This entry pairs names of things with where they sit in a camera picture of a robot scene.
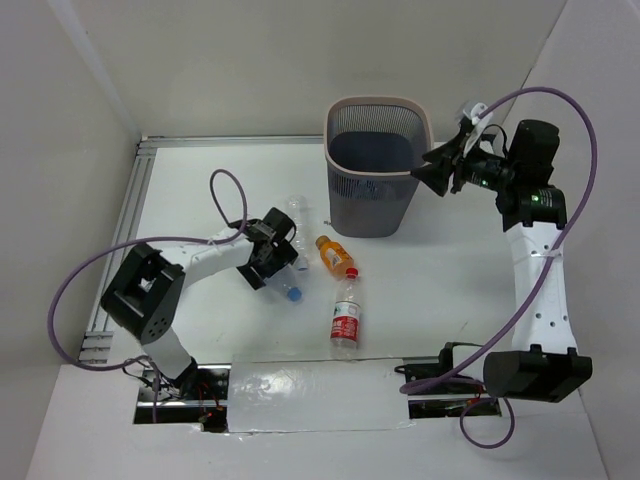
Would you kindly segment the blue label bottle blue cap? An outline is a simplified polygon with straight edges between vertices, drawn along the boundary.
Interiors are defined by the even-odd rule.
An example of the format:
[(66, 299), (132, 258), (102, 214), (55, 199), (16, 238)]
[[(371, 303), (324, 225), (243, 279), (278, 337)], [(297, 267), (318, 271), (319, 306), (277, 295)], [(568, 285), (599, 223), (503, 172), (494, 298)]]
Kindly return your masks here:
[(303, 294), (295, 276), (295, 270), (285, 266), (266, 280), (266, 285), (290, 302), (302, 300)]

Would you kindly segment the red label bottle red cap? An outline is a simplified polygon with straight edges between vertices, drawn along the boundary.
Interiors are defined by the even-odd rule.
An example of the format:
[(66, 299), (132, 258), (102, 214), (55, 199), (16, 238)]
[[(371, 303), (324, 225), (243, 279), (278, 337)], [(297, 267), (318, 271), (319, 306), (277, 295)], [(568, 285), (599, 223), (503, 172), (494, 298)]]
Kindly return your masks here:
[(331, 351), (337, 359), (349, 359), (358, 348), (362, 317), (360, 290), (359, 271), (350, 267), (339, 283), (331, 320)]

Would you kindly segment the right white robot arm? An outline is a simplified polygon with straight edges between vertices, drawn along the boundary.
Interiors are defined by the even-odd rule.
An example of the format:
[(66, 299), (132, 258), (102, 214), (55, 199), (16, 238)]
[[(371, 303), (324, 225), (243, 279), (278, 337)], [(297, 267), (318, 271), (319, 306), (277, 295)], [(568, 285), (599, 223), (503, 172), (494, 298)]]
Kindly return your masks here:
[(559, 130), (524, 120), (499, 156), (479, 146), (482, 125), (461, 120), (456, 136), (424, 154), (424, 165), (411, 175), (439, 196), (466, 184), (495, 192), (511, 249), (518, 320), (509, 350), (481, 350), (482, 380), (494, 397), (558, 403), (593, 374), (591, 358), (578, 352), (566, 301), (560, 240), (569, 222), (565, 196), (550, 182)]

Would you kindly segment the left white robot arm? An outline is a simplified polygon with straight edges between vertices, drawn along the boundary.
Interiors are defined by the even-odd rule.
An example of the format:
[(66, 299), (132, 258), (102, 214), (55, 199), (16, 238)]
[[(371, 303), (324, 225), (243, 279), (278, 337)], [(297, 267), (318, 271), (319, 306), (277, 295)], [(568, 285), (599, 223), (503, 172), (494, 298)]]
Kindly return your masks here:
[(204, 377), (172, 327), (181, 295), (229, 269), (237, 270), (252, 289), (265, 287), (298, 258), (288, 240), (296, 232), (294, 221), (273, 207), (264, 218), (245, 226), (236, 221), (203, 244), (161, 251), (143, 242), (126, 255), (100, 306), (151, 358), (163, 389), (176, 399), (190, 397)]

